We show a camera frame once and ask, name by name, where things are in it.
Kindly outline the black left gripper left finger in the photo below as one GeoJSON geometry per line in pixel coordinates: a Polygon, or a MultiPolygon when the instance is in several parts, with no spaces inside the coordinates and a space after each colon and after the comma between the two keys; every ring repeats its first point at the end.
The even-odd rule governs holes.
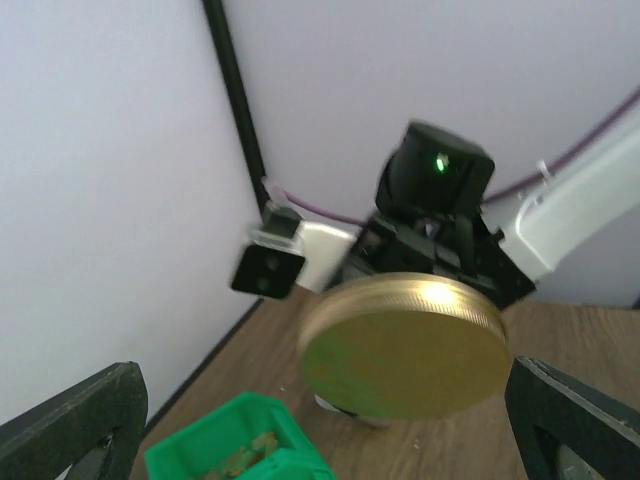
{"type": "Polygon", "coordinates": [[[147,413],[139,365],[114,363],[1,426],[1,477],[127,479],[147,413]]]}

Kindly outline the cream jar lid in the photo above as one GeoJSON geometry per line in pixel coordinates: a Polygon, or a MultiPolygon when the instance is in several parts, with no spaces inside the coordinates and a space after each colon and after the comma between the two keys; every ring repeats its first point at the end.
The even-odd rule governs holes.
{"type": "Polygon", "coordinates": [[[303,318],[303,378],[338,410],[384,420],[437,419],[506,385],[500,310],[444,277],[388,273],[323,293],[303,318]]]}

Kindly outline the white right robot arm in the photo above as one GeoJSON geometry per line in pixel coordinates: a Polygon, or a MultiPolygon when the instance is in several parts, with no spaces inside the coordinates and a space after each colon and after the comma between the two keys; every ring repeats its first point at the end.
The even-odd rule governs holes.
{"type": "Polygon", "coordinates": [[[462,282],[507,307],[639,203],[639,97],[632,94],[551,164],[496,194],[478,144],[411,122],[386,162],[375,210],[327,264],[321,289],[420,272],[462,282]]]}

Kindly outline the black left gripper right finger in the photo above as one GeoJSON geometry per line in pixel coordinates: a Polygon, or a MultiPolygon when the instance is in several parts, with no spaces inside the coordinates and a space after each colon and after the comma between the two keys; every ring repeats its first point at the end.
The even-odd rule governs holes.
{"type": "Polygon", "coordinates": [[[545,362],[518,357],[505,405],[530,479],[637,479],[639,412],[545,362]]]}

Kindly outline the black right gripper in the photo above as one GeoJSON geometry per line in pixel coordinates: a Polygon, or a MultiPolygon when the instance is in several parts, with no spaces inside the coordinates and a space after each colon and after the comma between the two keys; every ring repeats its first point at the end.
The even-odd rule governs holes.
{"type": "Polygon", "coordinates": [[[406,224],[376,212],[340,260],[329,286],[382,273],[433,274],[472,287],[501,310],[536,290],[535,281],[499,245],[501,230],[490,232],[478,215],[468,225],[459,242],[453,220],[428,234],[424,222],[406,224]]]}

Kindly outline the green bin with star candies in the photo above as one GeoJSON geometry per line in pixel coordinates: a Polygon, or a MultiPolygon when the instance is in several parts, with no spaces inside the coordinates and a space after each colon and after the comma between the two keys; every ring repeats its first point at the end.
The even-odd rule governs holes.
{"type": "Polygon", "coordinates": [[[150,447],[150,479],[333,479],[335,474],[271,397],[243,393],[150,447]]]}

